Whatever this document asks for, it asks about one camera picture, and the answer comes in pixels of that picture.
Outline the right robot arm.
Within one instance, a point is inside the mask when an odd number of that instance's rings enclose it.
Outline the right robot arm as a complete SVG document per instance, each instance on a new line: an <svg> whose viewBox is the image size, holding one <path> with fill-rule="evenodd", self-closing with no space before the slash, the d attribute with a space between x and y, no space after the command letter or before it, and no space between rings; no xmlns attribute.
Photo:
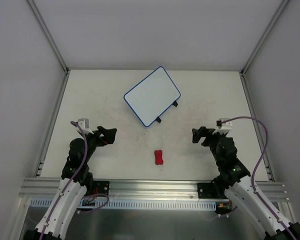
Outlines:
<svg viewBox="0 0 300 240"><path fill-rule="evenodd" d="M264 240L300 240L300 223L291 222L267 198L251 173L237 157L237 148L228 130L201 126L192 129L192 142L203 139L213 155L219 175L198 189L198 196L227 198L254 225Z"/></svg>

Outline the red whiteboard eraser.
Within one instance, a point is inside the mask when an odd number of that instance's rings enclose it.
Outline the red whiteboard eraser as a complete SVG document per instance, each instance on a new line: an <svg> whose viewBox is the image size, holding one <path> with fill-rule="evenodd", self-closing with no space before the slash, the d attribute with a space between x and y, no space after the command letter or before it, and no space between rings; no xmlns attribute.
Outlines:
<svg viewBox="0 0 300 240"><path fill-rule="evenodd" d="M155 164L156 165L163 165L164 164L163 151L162 150L155 150L154 151L154 156L155 156Z"/></svg>

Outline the blue framed whiteboard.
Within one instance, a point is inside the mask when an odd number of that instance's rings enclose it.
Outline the blue framed whiteboard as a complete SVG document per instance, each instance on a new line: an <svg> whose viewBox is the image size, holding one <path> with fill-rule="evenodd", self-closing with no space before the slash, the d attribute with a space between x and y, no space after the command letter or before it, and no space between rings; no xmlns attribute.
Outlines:
<svg viewBox="0 0 300 240"><path fill-rule="evenodd" d="M157 67L123 95L124 101L144 127L161 122L160 116L178 106L181 92L163 66Z"/></svg>

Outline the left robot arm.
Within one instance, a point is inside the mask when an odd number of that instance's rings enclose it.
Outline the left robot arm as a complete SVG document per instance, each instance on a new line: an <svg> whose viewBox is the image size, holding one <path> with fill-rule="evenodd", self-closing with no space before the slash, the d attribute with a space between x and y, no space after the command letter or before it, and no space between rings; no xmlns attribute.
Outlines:
<svg viewBox="0 0 300 240"><path fill-rule="evenodd" d="M98 126L97 130L82 128L72 121L80 134L69 143L68 156L62 169L57 191L44 216L33 230L28 229L24 240L64 240L75 213L86 214L105 207L110 198L106 193L95 192L93 174L88 162L98 147L112 145L117 129ZM82 200L105 198L105 202L91 210L82 211L78 206Z"/></svg>

